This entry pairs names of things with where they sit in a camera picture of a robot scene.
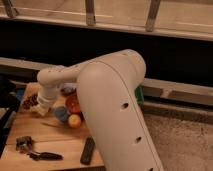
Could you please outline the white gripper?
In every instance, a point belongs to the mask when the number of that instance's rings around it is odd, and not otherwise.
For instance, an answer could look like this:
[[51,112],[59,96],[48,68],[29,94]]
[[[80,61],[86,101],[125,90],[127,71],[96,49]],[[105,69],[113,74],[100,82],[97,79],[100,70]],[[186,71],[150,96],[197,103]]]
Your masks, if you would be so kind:
[[45,116],[59,96],[58,88],[41,87],[38,91],[36,111]]

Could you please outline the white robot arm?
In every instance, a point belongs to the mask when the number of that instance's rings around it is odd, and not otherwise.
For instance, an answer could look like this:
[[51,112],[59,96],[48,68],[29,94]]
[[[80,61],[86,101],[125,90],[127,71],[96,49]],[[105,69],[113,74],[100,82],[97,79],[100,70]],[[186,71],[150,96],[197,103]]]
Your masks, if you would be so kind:
[[107,171],[164,171],[135,96],[146,72],[139,53],[126,49],[70,67],[42,69],[38,106],[46,114],[64,83],[77,84],[87,127]]

